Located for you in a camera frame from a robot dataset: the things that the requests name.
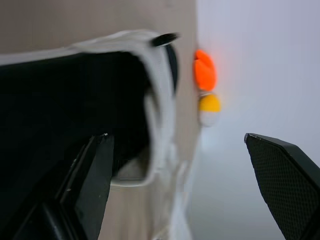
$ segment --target orange object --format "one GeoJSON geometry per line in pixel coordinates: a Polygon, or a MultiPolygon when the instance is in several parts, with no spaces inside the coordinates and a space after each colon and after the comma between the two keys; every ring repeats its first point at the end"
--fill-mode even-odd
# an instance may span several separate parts
{"type": "Polygon", "coordinates": [[[194,61],[195,81],[199,89],[210,92],[217,83],[217,73],[210,56],[203,50],[195,52],[196,60],[194,61]]]}

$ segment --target black fabric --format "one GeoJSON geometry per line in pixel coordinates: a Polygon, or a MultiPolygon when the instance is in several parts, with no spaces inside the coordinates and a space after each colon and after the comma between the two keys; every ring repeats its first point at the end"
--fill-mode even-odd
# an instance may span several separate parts
{"type": "MultiPolygon", "coordinates": [[[[247,135],[245,140],[261,195],[286,240],[311,239],[310,232],[319,229],[319,187],[294,157],[299,156],[300,162],[311,160],[295,154],[301,151],[297,146],[269,138],[296,150],[289,153],[262,138],[247,135]]],[[[310,170],[320,174],[317,168],[310,170]]]]}
{"type": "Polygon", "coordinates": [[[0,80],[0,232],[78,141],[108,133],[124,156],[149,142],[143,104],[149,79],[129,53],[81,53],[1,66],[0,80]],[[131,132],[140,133],[130,135],[135,145],[122,147],[131,132]],[[122,138],[116,141],[118,134],[122,138]]]}

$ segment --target yellow object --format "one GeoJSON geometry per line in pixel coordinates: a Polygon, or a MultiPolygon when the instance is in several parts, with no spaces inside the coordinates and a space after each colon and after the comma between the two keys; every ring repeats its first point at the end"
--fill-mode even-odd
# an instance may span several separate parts
{"type": "Polygon", "coordinates": [[[214,94],[206,95],[199,100],[199,121],[204,127],[211,127],[215,122],[221,105],[219,99],[214,94]]]}
{"type": "Polygon", "coordinates": [[[219,99],[214,94],[202,97],[199,101],[199,110],[206,112],[220,112],[221,106],[219,99]]]}

